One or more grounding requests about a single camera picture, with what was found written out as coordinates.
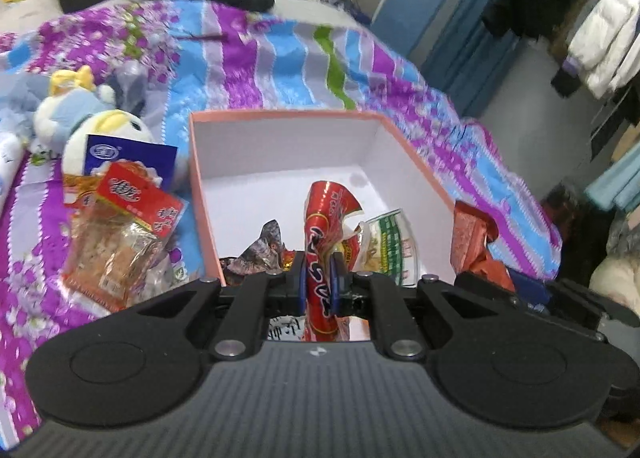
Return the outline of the green white snack packet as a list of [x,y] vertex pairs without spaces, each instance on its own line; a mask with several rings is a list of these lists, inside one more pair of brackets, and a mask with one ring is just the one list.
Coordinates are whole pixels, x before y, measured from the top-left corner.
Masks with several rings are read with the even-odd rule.
[[388,211],[359,227],[355,271],[384,274],[399,287],[414,287],[419,278],[418,249],[404,211]]

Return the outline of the blue white plush toy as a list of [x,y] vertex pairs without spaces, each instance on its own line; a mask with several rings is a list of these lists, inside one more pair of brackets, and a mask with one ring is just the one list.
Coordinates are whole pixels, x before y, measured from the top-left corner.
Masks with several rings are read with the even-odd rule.
[[107,77],[94,81],[92,69],[57,70],[50,76],[49,95],[34,115],[37,141],[62,157],[66,175],[84,173],[88,137],[121,137],[153,143],[153,133],[140,118],[148,88],[148,70],[128,61]]

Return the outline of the red long snack packet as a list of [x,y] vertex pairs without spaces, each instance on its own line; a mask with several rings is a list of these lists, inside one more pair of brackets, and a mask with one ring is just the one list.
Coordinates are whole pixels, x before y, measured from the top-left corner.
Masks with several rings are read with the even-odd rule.
[[344,218],[361,206],[344,185],[332,181],[311,184],[305,209],[306,341],[332,342],[338,337],[332,307],[330,254],[343,238]]

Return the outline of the orange red snack packet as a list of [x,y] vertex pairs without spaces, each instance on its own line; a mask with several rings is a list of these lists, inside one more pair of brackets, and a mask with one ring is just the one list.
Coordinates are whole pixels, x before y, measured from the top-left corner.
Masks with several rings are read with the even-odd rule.
[[450,246],[452,268],[456,274],[470,272],[515,293],[506,266],[489,251],[489,245],[498,237],[498,225],[491,215],[464,201],[456,201]]

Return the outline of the red label dried tofu pack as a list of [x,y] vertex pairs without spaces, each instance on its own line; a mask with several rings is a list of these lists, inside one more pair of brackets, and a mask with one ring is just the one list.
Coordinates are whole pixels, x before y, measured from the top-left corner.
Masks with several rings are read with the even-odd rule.
[[63,285],[108,311],[126,309],[185,207],[133,163],[111,163],[78,213]]

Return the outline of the white puffer jacket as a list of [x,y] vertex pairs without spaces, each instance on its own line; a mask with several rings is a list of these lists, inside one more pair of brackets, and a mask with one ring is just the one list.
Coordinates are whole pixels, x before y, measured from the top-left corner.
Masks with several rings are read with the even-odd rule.
[[568,45],[564,67],[601,99],[639,74],[639,0],[599,0]]

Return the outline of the dark foil snack packet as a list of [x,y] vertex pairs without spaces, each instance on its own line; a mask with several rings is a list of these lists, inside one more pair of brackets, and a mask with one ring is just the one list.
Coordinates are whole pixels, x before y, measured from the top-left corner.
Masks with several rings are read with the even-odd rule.
[[280,225],[270,220],[262,226],[259,237],[238,257],[220,259],[224,280],[228,286],[239,286],[248,275],[265,271],[287,271],[296,252],[288,250],[282,241]]

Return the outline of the blue hanging curtain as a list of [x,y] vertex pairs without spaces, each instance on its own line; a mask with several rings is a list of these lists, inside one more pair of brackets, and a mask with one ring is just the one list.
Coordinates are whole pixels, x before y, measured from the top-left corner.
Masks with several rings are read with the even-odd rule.
[[421,66],[427,85],[450,97],[461,117],[483,115],[514,59],[520,38],[496,38],[483,23],[494,0],[459,0]]

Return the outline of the pink cardboard box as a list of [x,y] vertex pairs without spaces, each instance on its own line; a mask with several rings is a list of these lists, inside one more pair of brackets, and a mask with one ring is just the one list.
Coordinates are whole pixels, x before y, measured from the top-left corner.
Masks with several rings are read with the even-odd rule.
[[343,184],[361,212],[346,223],[401,209],[419,270],[454,280],[454,202],[390,119],[344,111],[202,111],[190,117],[192,207],[207,277],[237,256],[269,220],[289,249],[304,245],[311,184]]

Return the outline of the blue snack packet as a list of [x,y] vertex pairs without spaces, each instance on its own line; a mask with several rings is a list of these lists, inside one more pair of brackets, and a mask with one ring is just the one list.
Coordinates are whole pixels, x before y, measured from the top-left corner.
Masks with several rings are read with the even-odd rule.
[[123,137],[89,134],[84,172],[86,177],[101,177],[111,163],[126,163],[131,171],[140,170],[163,191],[174,178],[177,148]]

